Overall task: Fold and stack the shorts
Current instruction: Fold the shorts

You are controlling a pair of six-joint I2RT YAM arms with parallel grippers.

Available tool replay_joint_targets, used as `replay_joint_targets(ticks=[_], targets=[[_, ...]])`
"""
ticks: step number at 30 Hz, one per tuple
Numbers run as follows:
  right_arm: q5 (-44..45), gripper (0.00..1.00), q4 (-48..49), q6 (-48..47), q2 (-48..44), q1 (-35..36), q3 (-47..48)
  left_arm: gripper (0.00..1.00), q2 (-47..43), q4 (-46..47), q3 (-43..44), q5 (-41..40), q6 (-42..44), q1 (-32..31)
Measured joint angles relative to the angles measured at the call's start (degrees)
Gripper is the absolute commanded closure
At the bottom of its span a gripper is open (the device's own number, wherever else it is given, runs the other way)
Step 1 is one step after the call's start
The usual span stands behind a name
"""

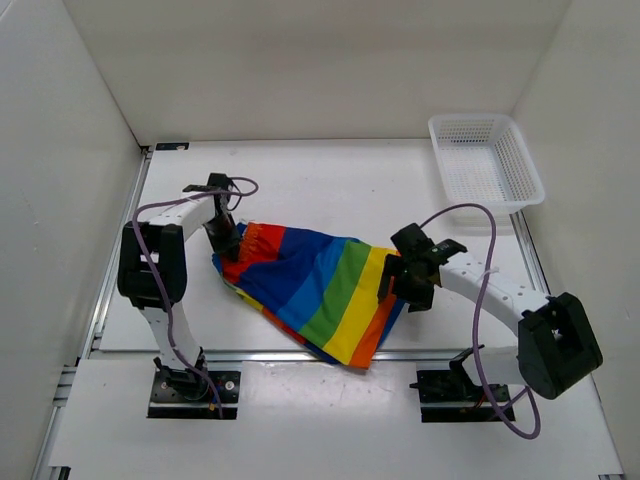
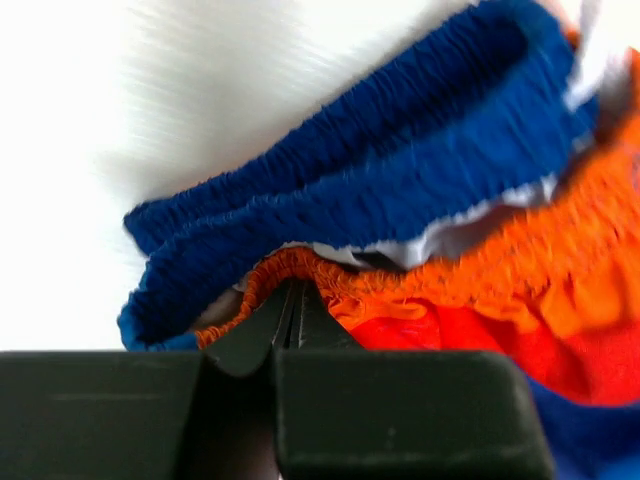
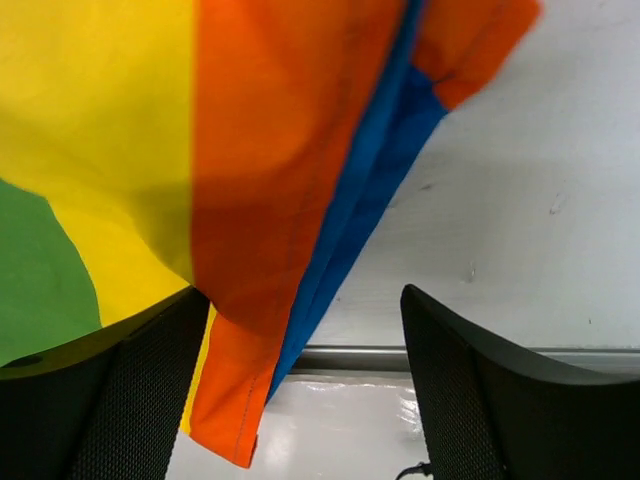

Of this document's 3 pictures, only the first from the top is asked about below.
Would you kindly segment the rainbow striped shorts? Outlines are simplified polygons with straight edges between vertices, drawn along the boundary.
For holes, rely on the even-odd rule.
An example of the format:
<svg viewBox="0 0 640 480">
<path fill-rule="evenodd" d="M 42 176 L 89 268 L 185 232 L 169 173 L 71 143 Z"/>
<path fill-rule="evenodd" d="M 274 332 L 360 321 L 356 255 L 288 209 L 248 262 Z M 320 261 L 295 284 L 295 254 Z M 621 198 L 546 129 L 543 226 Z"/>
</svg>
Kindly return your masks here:
<svg viewBox="0 0 640 480">
<path fill-rule="evenodd" d="M 241 223 L 239 256 L 212 256 L 224 283 L 321 360 L 370 367 L 405 303 L 377 297 L 391 250 L 351 237 Z"/>
</svg>

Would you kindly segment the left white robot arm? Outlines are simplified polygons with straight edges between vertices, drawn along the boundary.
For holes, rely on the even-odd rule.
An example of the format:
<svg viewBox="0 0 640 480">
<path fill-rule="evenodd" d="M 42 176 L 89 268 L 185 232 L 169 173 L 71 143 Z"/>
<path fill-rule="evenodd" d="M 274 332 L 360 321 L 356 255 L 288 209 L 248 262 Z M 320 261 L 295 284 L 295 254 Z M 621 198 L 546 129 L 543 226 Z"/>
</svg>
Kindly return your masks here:
<svg viewBox="0 0 640 480">
<path fill-rule="evenodd" d="M 159 348 L 154 364 L 162 381 L 188 402 L 222 404 L 182 305 L 188 281 L 186 242 L 203 228 L 214 252 L 235 259 L 240 234 L 228 202 L 241 195 L 232 184 L 190 185 L 178 199 L 138 207 L 122 230 L 117 289 L 151 328 Z"/>
</svg>

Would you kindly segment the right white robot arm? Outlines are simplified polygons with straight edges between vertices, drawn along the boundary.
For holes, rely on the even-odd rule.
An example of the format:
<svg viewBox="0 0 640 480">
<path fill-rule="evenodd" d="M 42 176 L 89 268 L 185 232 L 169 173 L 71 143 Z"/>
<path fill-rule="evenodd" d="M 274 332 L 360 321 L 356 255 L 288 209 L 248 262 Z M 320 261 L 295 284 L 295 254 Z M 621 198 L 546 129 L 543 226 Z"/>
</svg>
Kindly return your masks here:
<svg viewBox="0 0 640 480">
<path fill-rule="evenodd" d="M 460 399 L 485 384 L 522 385 L 553 400 L 597 370 L 600 346 L 582 302 L 564 292 L 547 296 L 487 268 L 453 239 L 434 243 L 415 223 L 395 233 L 377 296 L 395 295 L 410 311 L 431 309 L 436 288 L 475 303 L 516 337 L 512 347 L 470 347 L 449 362 L 449 387 Z"/>
</svg>

